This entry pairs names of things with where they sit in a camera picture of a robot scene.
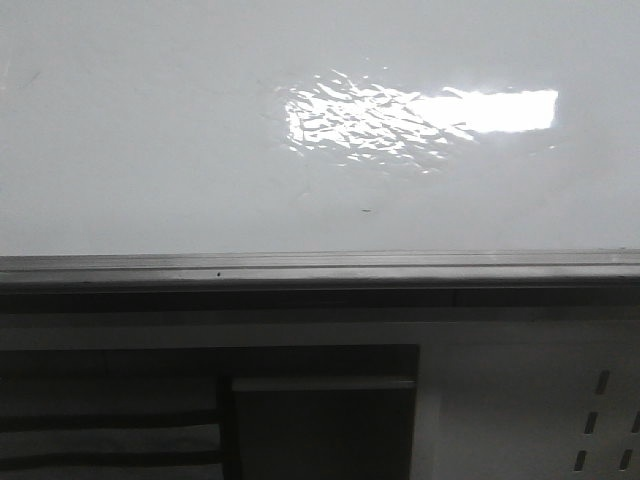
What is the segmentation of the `white glossy whiteboard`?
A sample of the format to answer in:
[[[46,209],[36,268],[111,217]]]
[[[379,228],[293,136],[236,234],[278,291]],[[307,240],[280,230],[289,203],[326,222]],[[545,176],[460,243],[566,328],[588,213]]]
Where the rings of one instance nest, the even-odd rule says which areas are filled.
[[[5,255],[632,249],[635,1],[5,1]]]

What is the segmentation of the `dark square panel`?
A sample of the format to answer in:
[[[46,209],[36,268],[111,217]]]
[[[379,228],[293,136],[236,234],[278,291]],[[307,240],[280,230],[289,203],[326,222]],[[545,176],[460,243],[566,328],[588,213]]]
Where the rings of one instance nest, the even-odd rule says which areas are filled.
[[[415,390],[389,375],[235,380],[243,478],[409,478]]]

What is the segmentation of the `grey aluminium marker tray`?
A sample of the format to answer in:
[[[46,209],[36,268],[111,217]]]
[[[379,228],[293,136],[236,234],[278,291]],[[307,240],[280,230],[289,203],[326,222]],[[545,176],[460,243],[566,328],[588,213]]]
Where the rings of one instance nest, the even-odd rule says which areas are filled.
[[[7,256],[8,313],[586,306],[639,300],[635,250]]]

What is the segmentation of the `white perforated metal panel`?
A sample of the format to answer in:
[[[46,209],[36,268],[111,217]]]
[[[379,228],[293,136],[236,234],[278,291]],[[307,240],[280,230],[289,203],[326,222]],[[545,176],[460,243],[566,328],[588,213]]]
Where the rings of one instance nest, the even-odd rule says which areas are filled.
[[[635,479],[633,321],[434,324],[420,348],[414,479]]]

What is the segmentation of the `dark slatted furniture frame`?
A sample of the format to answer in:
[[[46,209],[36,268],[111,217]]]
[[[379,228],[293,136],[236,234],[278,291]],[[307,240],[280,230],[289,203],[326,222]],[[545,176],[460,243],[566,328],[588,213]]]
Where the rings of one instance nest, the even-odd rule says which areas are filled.
[[[245,479],[232,384],[406,376],[414,346],[24,351],[1,356],[5,479]]]

